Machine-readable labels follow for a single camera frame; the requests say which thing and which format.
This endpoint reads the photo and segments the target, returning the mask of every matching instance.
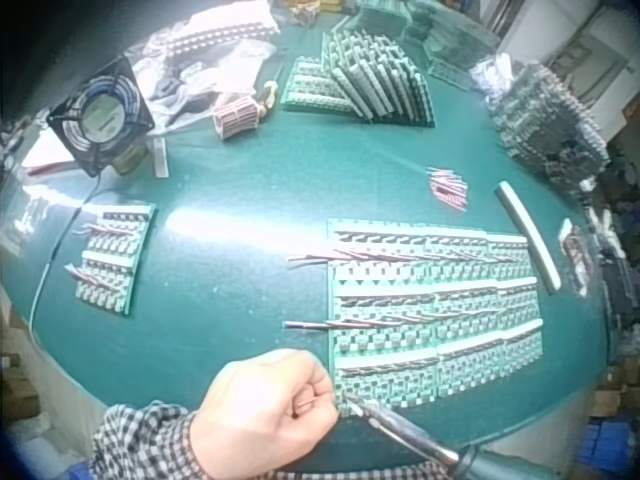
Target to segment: green handle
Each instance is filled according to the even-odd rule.
[[[460,453],[460,462],[451,472],[456,480],[557,480],[553,470],[524,458],[508,457],[468,447]]]

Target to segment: power cord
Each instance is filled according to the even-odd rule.
[[[76,218],[78,218],[78,215],[80,215],[80,212],[82,211],[84,206],[87,203],[89,203],[91,201],[91,199],[93,199],[96,196],[98,188],[100,187],[101,178],[102,178],[102,174],[99,173],[98,174],[98,178],[96,179],[95,185],[93,186],[93,188],[91,189],[89,194],[85,197],[85,199],[82,201],[82,203],[78,207],[76,207],[75,211],[73,212],[73,215],[71,215],[71,218],[69,219],[69,221],[65,225],[64,229],[62,230],[62,232],[60,232],[60,235],[58,236],[58,239],[53,244],[53,249],[51,250],[51,253],[49,254],[49,260],[47,261],[46,265],[44,266],[44,270],[42,270],[42,275],[40,276],[40,282],[38,283],[38,288],[36,289],[36,293],[33,296],[33,301],[31,302],[31,309],[29,310],[29,319],[28,319],[29,338],[31,339],[31,342],[35,346],[36,351],[38,353],[40,353],[41,356],[44,356],[45,351],[44,351],[44,349],[42,347],[40,347],[40,344],[38,343],[38,339],[36,337],[35,330],[34,330],[34,321],[35,321],[35,318],[36,318],[36,312],[38,310],[38,304],[40,303],[40,296],[42,295],[42,290],[44,288],[44,284],[46,283],[47,278],[49,277],[49,270],[51,269],[51,265],[53,264],[53,262],[55,261],[56,257],[58,256],[58,251],[60,250],[60,246],[62,245],[62,241],[67,236],[67,233],[69,232],[69,229],[71,228],[73,223],[76,221]]]

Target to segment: green table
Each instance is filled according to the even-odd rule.
[[[317,54],[321,33],[291,29],[282,39],[296,49],[287,57],[284,80],[298,53]],[[75,281],[63,265],[79,263],[86,239],[68,235],[35,322],[44,347],[103,402],[136,406],[161,399],[195,408],[225,363],[273,348],[306,348],[327,362],[326,334],[282,328],[283,320],[327,315],[326,268],[291,269],[288,253],[326,238],[329,218],[516,233],[494,194],[498,182],[508,180],[564,283],[549,296],[540,282],[544,357],[505,380],[405,413],[461,445],[505,435],[590,385],[606,356],[600,286],[592,286],[587,300],[573,292],[556,238],[565,217],[581,227],[584,219],[505,154],[480,95],[431,78],[429,86],[436,129],[278,109],[256,131],[225,143],[208,120],[170,135],[169,179],[156,179],[151,162],[127,177],[105,172],[105,192],[92,203],[158,206],[131,314],[119,318],[75,299]],[[429,166],[453,168],[467,180],[466,213],[432,196]],[[94,182],[80,172],[38,181],[11,178],[0,197],[2,282],[25,317],[55,240]],[[90,218],[83,212],[74,228]],[[348,419],[294,468],[345,471],[416,460]]]

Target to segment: black fan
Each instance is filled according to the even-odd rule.
[[[136,140],[155,126],[126,57],[83,83],[51,112],[47,123],[91,177],[139,153],[141,142]]]

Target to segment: person's left hand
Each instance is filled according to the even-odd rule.
[[[274,350],[220,371],[191,424],[191,448],[216,480],[248,478],[306,455],[337,419],[322,364]]]

